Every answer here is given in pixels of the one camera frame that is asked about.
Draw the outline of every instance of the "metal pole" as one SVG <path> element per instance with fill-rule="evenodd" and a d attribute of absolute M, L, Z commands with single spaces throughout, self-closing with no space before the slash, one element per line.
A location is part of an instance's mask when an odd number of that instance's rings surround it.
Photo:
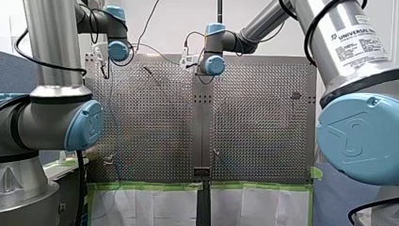
<path fill-rule="evenodd" d="M 24 0 L 32 55 L 41 61 L 80 68 L 80 52 L 73 1 Z M 82 74 L 39 66 L 36 98 L 90 95 Z"/>
<path fill-rule="evenodd" d="M 217 22 L 223 23 L 223 0 L 217 0 Z"/>

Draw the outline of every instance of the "cable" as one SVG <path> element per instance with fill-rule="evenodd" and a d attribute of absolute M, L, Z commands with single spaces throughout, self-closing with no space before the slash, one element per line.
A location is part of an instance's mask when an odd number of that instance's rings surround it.
<path fill-rule="evenodd" d="M 147 27 L 148 27 L 148 25 L 149 25 L 149 23 L 150 23 L 150 20 L 151 20 L 151 18 L 152 18 L 153 13 L 155 12 L 156 6 L 158 6 L 158 3 L 159 3 L 159 0 L 156 0 L 155 4 L 153 5 L 152 12 L 151 12 L 151 14 L 150 14 L 150 16 L 149 16 L 149 19 L 147 20 L 146 25 L 144 26 L 144 30 L 143 30 L 143 32 L 141 33 L 140 37 L 138 38 L 138 42 L 137 42 L 138 45 L 137 45 L 136 53 L 137 53 L 137 51 L 138 51 L 138 49 L 139 49 L 140 42 L 141 42 L 141 38 L 143 38 L 144 34 L 145 34 L 146 31 L 147 31 Z"/>
<path fill-rule="evenodd" d="M 205 51 L 205 49 L 202 49 L 202 51 L 200 52 L 200 54 L 199 54 L 199 60 L 198 60 L 198 62 L 197 62 L 197 65 L 200 67 L 200 57 L 202 56 L 202 54 L 204 53 L 204 51 Z M 213 81 L 214 81 L 214 79 L 215 79 L 215 77 L 214 76 L 212 76 L 212 78 L 211 78 L 211 80 L 209 81 L 209 82 L 204 82 L 201 78 L 200 78 L 200 75 L 198 75 L 198 78 L 199 78 L 199 81 L 202 83 L 202 85 L 205 85 L 205 86 L 208 86 L 209 84 L 211 84 Z"/>
<path fill-rule="evenodd" d="M 158 50 L 156 50 L 155 48 L 153 48 L 152 46 L 150 46 L 149 44 L 145 44 L 145 43 L 140 43 L 140 46 L 145 46 L 147 48 L 152 49 L 155 53 L 157 53 L 159 56 L 161 56 L 164 60 L 170 62 L 171 64 L 174 65 L 180 65 L 180 63 L 176 63 L 170 59 L 168 59 L 165 55 L 163 55 L 161 52 L 159 52 Z"/>
<path fill-rule="evenodd" d="M 274 38 L 279 34 L 279 32 L 281 32 L 281 30 L 282 30 L 282 28 L 284 27 L 284 25 L 285 25 L 285 22 L 283 22 L 283 23 L 281 24 L 281 27 L 280 27 L 279 30 L 276 32 L 276 34 L 272 35 L 270 38 L 267 38 L 267 39 L 265 39 L 265 40 L 259 41 L 259 43 L 267 42 L 267 41 L 270 41 L 270 40 L 274 39 Z"/>
<path fill-rule="evenodd" d="M 192 36 L 194 34 L 203 36 L 205 38 L 205 35 L 201 34 L 198 31 L 191 31 L 190 33 L 188 33 L 188 35 L 185 37 L 185 41 L 184 41 L 184 47 L 187 47 L 187 53 L 189 53 L 189 51 L 190 51 L 190 48 L 188 47 L 188 38 L 190 38 L 190 36 Z"/>
<path fill-rule="evenodd" d="M 91 38 L 91 42 L 93 44 L 95 44 L 95 43 L 98 42 L 99 35 L 100 35 L 100 32 L 98 30 L 98 28 L 100 26 L 99 20 L 97 19 L 96 15 L 94 15 L 94 12 L 93 12 L 93 10 L 91 8 L 89 8 L 88 6 L 86 6 L 84 4 L 79 4 L 79 6 L 81 6 L 83 8 L 86 8 L 89 11 L 88 24 L 90 25 L 90 29 L 91 29 L 90 38 Z M 91 18 L 93 18 L 94 22 L 96 23 L 96 29 L 94 29 L 93 22 L 92 22 Z M 93 32 L 96 33 L 96 39 L 93 38 Z"/>
<path fill-rule="evenodd" d="M 82 151 L 76 151 L 77 165 L 79 168 L 79 202 L 75 218 L 75 226 L 82 225 L 83 209 L 85 206 L 85 163 L 83 161 Z"/>
<path fill-rule="evenodd" d="M 311 56 L 310 50 L 309 50 L 309 46 L 311 45 L 311 41 L 312 41 L 312 37 L 313 34 L 317 28 L 317 25 L 319 25 L 320 21 L 335 7 L 337 7 L 339 4 L 343 3 L 343 2 L 347 2 L 347 1 L 354 1 L 354 0 L 333 0 L 331 2 L 329 2 L 321 11 L 319 14 L 317 14 L 317 16 L 314 17 L 313 21 L 311 22 L 311 25 L 309 26 L 308 31 L 306 32 L 306 36 L 305 36 L 305 43 L 304 43 L 304 49 L 305 49 L 305 55 L 306 58 L 311 62 L 311 65 L 317 67 L 316 62 L 314 61 L 314 59 Z M 363 3 L 361 5 L 361 7 L 363 9 L 366 8 L 368 1 L 367 0 L 363 0 Z"/>
<path fill-rule="evenodd" d="M 376 206 L 380 205 L 393 205 L 393 204 L 398 204 L 399 203 L 399 198 L 394 198 L 394 199 L 388 199 L 384 201 L 378 201 L 378 202 L 372 202 L 368 204 L 364 204 L 362 206 L 356 207 L 355 209 L 349 211 L 348 213 L 348 219 L 352 223 L 352 225 L 355 225 L 355 221 L 352 219 L 352 217 L 357 213 L 365 209 L 373 208 Z"/>
<path fill-rule="evenodd" d="M 214 79 L 215 79 L 215 77 L 214 76 L 212 76 L 212 78 L 211 78 L 211 80 L 209 81 L 209 82 L 204 82 L 201 78 L 200 78 L 200 76 L 199 76 L 199 81 L 203 84 L 203 85 L 205 85 L 205 86 L 208 86 L 209 84 L 211 84 L 213 81 L 214 81 Z"/>
<path fill-rule="evenodd" d="M 298 20 L 297 16 L 289 8 L 287 8 L 287 6 L 285 6 L 283 0 L 279 0 L 279 5 L 290 17 L 294 18 L 294 20 Z"/>
<path fill-rule="evenodd" d="M 244 55 L 244 44 L 242 43 L 242 41 L 238 38 L 238 36 L 237 36 L 237 34 L 235 34 L 235 32 L 232 32 L 232 31 L 230 31 L 230 30 L 226 30 L 227 32 L 229 32 L 229 33 L 231 33 L 233 36 L 234 36 L 234 39 L 235 39 L 235 43 L 239 43 L 240 44 L 240 49 L 241 49 L 241 55 L 239 54 L 239 53 L 237 53 L 237 52 L 235 52 L 235 54 L 238 56 L 238 57 L 242 57 L 243 55 Z"/>
<path fill-rule="evenodd" d="M 65 70 L 65 71 L 70 71 L 70 72 L 78 72 L 78 73 L 81 73 L 82 76 L 84 76 L 85 74 L 88 73 L 88 71 L 86 71 L 83 68 L 70 68 L 70 67 L 59 66 L 59 65 L 43 62 L 39 59 L 35 59 L 31 56 L 26 55 L 23 51 L 21 51 L 19 45 L 20 45 L 21 41 L 24 39 L 24 37 L 27 35 L 27 33 L 28 33 L 28 30 L 26 29 L 24 31 L 24 33 L 20 36 L 20 38 L 18 38 L 14 44 L 15 51 L 17 51 L 17 53 L 20 54 L 22 57 L 24 57 L 32 62 L 35 62 L 41 66 L 48 67 L 48 68 L 60 69 L 60 70 Z"/>
<path fill-rule="evenodd" d="M 126 31 L 128 30 L 128 27 L 127 27 L 126 23 L 123 20 L 119 19 L 118 17 L 114 16 L 113 14 L 111 14 L 111 13 L 105 11 L 105 10 L 102 10 L 102 9 L 99 9 L 99 8 L 89 8 L 88 6 L 86 6 L 84 4 L 79 4 L 79 6 L 81 6 L 83 8 L 86 8 L 89 11 L 102 12 L 103 14 L 106 14 L 107 16 L 109 16 L 109 17 L 113 18 L 114 20 L 116 20 L 117 22 L 119 22 L 126 29 Z"/>

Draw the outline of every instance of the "white plastic sheet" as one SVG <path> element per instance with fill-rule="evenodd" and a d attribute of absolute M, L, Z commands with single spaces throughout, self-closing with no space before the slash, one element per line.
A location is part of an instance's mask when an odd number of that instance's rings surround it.
<path fill-rule="evenodd" d="M 91 226 L 196 226 L 196 189 L 110 186 L 89 192 Z M 216 186 L 212 225 L 309 226 L 311 189 L 304 186 Z"/>

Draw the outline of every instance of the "pegboard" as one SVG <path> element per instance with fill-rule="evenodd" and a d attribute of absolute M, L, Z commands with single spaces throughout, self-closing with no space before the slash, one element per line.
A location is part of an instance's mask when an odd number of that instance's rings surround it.
<path fill-rule="evenodd" d="M 307 183 L 315 86 L 302 57 L 230 58 L 214 82 L 212 180 Z"/>
<path fill-rule="evenodd" d="M 303 57 L 226 59 L 227 71 L 206 93 L 212 113 L 203 118 L 210 148 L 202 156 L 212 179 L 305 183 L 314 149 L 315 69 Z M 198 149 L 194 96 L 203 86 L 193 82 L 197 77 L 146 55 L 128 67 L 111 66 L 107 80 L 94 58 L 87 68 L 86 83 L 105 108 L 88 179 L 191 182 Z"/>

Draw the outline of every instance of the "blue surface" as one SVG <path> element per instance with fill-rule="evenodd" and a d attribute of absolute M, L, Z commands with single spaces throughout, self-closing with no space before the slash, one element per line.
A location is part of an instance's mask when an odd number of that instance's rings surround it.
<path fill-rule="evenodd" d="M 0 93 L 30 93 L 37 84 L 38 66 L 0 52 Z"/>
<path fill-rule="evenodd" d="M 350 210 L 373 202 L 379 186 L 368 186 L 351 180 L 328 163 L 316 164 L 323 180 L 314 182 L 313 226 L 350 226 Z"/>
<path fill-rule="evenodd" d="M 325 158 L 350 178 L 399 184 L 399 101 L 373 93 L 338 98 L 321 114 L 317 141 Z"/>
<path fill-rule="evenodd" d="M 117 6 L 105 6 L 104 10 L 115 16 L 116 18 L 126 22 L 126 17 L 123 8 Z"/>
<path fill-rule="evenodd" d="M 210 23 L 206 26 L 205 35 L 210 36 L 226 30 L 226 26 L 221 23 Z"/>
<path fill-rule="evenodd" d="M 120 40 L 113 40 L 108 44 L 108 55 L 111 59 L 121 62 L 129 57 L 129 48 Z"/>
<path fill-rule="evenodd" d="M 226 61 L 221 56 L 210 56 L 204 64 L 205 73 L 211 76 L 221 75 L 226 70 Z"/>
<path fill-rule="evenodd" d="M 100 138 L 104 125 L 104 110 L 99 102 L 91 100 L 78 110 L 65 136 L 66 151 L 85 150 Z"/>

